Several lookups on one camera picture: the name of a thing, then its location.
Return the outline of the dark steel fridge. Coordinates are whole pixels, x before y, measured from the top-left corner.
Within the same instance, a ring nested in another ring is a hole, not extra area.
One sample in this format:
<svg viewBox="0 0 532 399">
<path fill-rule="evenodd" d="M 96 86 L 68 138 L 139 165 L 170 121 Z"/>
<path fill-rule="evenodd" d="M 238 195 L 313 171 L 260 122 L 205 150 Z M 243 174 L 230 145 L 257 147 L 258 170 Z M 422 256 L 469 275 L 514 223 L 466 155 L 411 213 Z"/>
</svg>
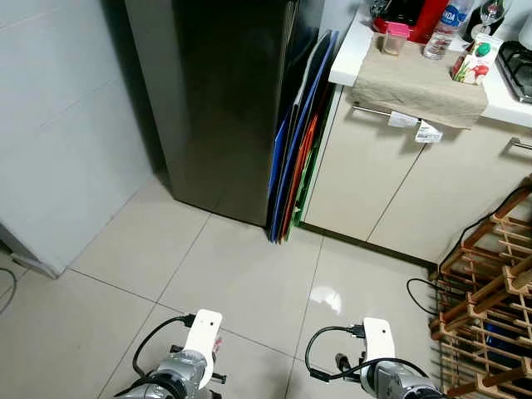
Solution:
<svg viewBox="0 0 532 399">
<path fill-rule="evenodd" d="M 266 224 L 274 142 L 324 0 L 123 0 L 175 200 Z"/>
</svg>

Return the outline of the wooden slatted bottle rack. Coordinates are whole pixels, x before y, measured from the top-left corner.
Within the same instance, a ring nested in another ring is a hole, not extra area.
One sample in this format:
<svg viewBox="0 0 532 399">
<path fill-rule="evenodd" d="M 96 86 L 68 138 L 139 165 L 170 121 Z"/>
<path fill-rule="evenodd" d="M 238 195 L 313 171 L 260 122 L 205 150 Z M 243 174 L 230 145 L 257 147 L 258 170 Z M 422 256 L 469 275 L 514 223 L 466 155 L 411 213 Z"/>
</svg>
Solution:
<svg viewBox="0 0 532 399">
<path fill-rule="evenodd" d="M 531 191 L 525 176 L 463 229 L 431 273 L 429 329 L 449 397 L 532 399 L 531 224 L 520 215 Z"/>
</svg>

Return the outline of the white barcode paper tag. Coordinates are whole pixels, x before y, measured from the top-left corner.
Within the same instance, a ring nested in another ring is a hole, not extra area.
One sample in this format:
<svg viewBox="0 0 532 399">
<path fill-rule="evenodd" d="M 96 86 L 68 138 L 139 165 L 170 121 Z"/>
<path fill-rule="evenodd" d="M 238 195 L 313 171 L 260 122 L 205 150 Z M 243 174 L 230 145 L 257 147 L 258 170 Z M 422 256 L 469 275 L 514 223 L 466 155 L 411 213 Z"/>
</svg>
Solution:
<svg viewBox="0 0 532 399">
<path fill-rule="evenodd" d="M 441 130 L 430 125 L 428 121 L 418 121 L 415 133 L 415 142 L 422 144 L 440 143 L 442 138 Z"/>
</svg>

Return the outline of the black gas stove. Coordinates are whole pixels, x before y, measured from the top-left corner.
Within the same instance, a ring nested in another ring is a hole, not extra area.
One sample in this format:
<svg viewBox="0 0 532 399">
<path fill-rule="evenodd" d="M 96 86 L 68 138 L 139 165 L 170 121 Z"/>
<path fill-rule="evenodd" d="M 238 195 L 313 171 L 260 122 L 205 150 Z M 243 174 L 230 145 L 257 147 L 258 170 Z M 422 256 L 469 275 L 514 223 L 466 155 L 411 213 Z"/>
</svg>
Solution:
<svg viewBox="0 0 532 399">
<path fill-rule="evenodd" d="M 532 52 L 517 41 L 503 42 L 495 63 L 508 85 L 510 94 L 520 103 L 532 102 Z"/>
</svg>

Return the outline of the juice carton red green print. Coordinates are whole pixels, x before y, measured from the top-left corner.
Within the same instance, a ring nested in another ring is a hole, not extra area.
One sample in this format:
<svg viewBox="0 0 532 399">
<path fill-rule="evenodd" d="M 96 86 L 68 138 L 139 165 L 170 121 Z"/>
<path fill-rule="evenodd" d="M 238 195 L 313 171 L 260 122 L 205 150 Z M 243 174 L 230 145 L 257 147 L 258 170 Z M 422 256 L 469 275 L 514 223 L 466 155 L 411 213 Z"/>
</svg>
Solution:
<svg viewBox="0 0 532 399">
<path fill-rule="evenodd" d="M 490 69 L 495 65 L 495 58 L 503 45 L 503 39 L 491 37 L 489 34 L 475 35 L 467 53 L 456 61 L 450 70 L 453 81 L 479 85 L 483 77 L 489 75 Z"/>
</svg>

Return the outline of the small white paper tag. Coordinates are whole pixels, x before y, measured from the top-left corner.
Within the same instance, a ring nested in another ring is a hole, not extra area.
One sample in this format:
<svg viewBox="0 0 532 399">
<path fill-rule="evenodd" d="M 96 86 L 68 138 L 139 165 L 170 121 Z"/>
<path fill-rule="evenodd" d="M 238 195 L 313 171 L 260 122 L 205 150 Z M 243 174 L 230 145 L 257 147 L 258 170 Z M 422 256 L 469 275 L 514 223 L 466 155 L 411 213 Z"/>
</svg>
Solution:
<svg viewBox="0 0 532 399">
<path fill-rule="evenodd" d="M 419 121 L 421 119 L 417 117 L 400 113 L 400 111 L 392 111 L 389 114 L 387 124 L 392 126 L 392 128 L 414 128 L 414 126 L 418 125 Z"/>
</svg>

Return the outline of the white kitchen counter cabinet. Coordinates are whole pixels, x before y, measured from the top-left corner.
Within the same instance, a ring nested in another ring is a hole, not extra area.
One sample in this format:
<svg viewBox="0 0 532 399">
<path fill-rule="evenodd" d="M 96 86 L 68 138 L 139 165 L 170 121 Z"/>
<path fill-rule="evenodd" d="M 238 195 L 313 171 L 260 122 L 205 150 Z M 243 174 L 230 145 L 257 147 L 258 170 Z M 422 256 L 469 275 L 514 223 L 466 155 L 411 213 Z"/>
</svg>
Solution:
<svg viewBox="0 0 532 399">
<path fill-rule="evenodd" d="M 531 106 L 517 102 L 493 71 L 481 83 L 489 104 L 470 129 L 416 143 L 415 128 L 353 110 L 343 94 L 372 49 L 380 50 L 379 37 L 360 10 L 329 73 L 335 90 L 303 224 L 437 263 L 464 228 L 531 175 L 532 150 L 508 145 L 513 137 L 532 144 Z"/>
</svg>

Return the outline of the beige linen cloth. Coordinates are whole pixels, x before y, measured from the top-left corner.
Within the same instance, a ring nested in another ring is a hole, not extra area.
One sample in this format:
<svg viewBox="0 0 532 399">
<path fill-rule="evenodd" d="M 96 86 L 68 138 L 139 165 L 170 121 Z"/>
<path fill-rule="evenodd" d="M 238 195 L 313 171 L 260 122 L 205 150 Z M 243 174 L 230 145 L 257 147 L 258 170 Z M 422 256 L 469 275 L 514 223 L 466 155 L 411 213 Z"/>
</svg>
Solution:
<svg viewBox="0 0 532 399">
<path fill-rule="evenodd" d="M 450 69 L 461 51 L 449 51 L 441 60 L 425 58 L 421 47 L 411 46 L 399 56 L 369 50 L 353 87 L 343 94 L 347 101 L 367 109 L 399 111 L 441 123 L 447 128 L 470 129 L 486 110 L 484 88 L 456 82 Z"/>
</svg>

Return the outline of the white kettle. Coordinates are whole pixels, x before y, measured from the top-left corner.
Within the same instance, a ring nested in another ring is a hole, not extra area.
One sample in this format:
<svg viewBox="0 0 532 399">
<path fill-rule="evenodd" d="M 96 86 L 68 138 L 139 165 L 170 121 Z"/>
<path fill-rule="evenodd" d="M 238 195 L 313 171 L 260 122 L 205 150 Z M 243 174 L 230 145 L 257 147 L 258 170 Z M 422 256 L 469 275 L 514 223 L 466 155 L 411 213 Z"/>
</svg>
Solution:
<svg viewBox="0 0 532 399">
<path fill-rule="evenodd" d="M 517 33 L 517 41 L 528 50 L 532 49 L 532 12 L 529 12 L 522 23 L 520 24 L 520 30 Z"/>
</svg>

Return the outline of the clear plastic water bottle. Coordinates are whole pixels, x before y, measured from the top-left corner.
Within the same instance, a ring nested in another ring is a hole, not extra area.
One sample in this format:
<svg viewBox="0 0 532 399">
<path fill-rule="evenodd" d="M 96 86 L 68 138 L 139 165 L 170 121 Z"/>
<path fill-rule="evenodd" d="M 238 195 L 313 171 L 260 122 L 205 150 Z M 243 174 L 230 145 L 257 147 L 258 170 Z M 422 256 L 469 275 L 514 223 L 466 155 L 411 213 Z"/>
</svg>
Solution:
<svg viewBox="0 0 532 399">
<path fill-rule="evenodd" d="M 434 27 L 429 41 L 423 47 L 423 56 L 441 60 L 474 6 L 475 0 L 449 0 L 442 8 L 440 21 Z"/>
</svg>

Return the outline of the wine glass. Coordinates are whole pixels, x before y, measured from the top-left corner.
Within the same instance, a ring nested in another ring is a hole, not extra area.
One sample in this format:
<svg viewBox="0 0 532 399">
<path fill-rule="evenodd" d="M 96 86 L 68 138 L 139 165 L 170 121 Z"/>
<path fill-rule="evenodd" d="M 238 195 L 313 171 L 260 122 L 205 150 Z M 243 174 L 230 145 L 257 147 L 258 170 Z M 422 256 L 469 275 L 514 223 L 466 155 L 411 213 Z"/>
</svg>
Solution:
<svg viewBox="0 0 532 399">
<path fill-rule="evenodd" d="M 512 0 L 485 0 L 471 13 L 469 23 L 463 33 L 465 42 L 474 42 L 478 34 L 494 35 L 501 26 Z"/>
</svg>

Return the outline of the small jar pink lid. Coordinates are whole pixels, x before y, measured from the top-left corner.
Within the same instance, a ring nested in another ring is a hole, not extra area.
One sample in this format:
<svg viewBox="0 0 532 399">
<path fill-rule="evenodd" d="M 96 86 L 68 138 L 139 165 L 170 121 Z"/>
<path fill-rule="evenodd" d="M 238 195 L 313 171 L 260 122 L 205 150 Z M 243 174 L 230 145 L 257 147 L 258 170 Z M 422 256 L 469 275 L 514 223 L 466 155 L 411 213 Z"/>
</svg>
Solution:
<svg viewBox="0 0 532 399">
<path fill-rule="evenodd" d="M 400 56 L 411 33 L 411 28 L 402 22 L 385 22 L 384 27 L 382 52 L 388 56 Z"/>
</svg>

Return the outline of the green flat board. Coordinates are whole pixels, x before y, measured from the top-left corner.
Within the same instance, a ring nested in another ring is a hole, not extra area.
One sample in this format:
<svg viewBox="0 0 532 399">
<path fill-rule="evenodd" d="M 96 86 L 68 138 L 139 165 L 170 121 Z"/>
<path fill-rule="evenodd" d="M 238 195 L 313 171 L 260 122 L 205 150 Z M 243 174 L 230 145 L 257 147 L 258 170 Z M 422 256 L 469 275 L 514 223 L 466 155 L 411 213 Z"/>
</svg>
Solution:
<svg viewBox="0 0 532 399">
<path fill-rule="evenodd" d="M 297 191 L 297 196 L 295 199 L 295 208 L 293 208 L 293 217 L 290 220 L 290 225 L 296 227 L 303 221 L 303 213 L 305 205 L 307 205 L 307 197 L 309 191 L 309 178 L 311 178 L 311 169 L 314 157 L 316 156 L 317 148 L 319 146 L 320 140 L 322 139 L 322 130 L 324 129 L 324 122 L 326 122 L 329 110 L 332 102 L 332 96 L 334 93 L 334 84 L 327 84 L 327 90 L 323 92 L 320 102 L 317 104 L 316 110 L 320 113 L 320 119 L 318 121 L 317 129 L 313 136 L 313 141 L 311 147 L 309 147 L 307 162 L 305 162 L 305 168 L 303 172 L 303 179 L 301 180 L 300 189 Z"/>
</svg>

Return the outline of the orange flat board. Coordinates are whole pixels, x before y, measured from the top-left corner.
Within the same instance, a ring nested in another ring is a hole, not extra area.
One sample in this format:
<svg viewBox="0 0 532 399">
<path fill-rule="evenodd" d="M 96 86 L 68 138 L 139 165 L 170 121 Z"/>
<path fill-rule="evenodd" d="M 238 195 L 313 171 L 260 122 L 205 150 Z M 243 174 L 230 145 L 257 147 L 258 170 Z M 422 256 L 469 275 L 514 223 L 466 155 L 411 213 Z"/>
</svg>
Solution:
<svg viewBox="0 0 532 399">
<path fill-rule="evenodd" d="M 290 228 L 290 220 L 293 217 L 293 208 L 295 208 L 295 199 L 297 191 L 300 189 L 301 180 L 303 179 L 303 172 L 305 164 L 307 164 L 307 157 L 309 147 L 311 147 L 315 130 L 317 129 L 318 121 L 320 119 L 319 111 L 309 118 L 307 129 L 303 131 L 303 140 L 300 141 L 297 154 L 295 156 L 295 164 L 293 164 L 293 178 L 290 183 L 290 191 L 288 193 L 288 201 L 286 201 L 283 209 L 282 223 L 278 227 L 278 242 L 282 243 L 288 239 L 288 231 Z"/>
</svg>

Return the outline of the blue flat board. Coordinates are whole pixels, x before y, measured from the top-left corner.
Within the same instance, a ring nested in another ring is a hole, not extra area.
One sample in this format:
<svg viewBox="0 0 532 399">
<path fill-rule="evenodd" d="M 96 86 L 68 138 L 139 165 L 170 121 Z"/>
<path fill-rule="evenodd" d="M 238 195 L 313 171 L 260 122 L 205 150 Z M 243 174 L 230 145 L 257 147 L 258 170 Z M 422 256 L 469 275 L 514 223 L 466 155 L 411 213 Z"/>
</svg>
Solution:
<svg viewBox="0 0 532 399">
<path fill-rule="evenodd" d="M 270 180 L 268 224 L 265 228 L 267 239 L 273 244 L 280 244 L 288 231 L 288 218 L 292 213 L 290 202 L 297 189 L 297 169 L 304 141 L 307 140 L 309 114 L 333 53 L 336 37 L 337 32 L 327 30 L 315 43 L 308 54 L 300 87 L 278 128 Z"/>
</svg>

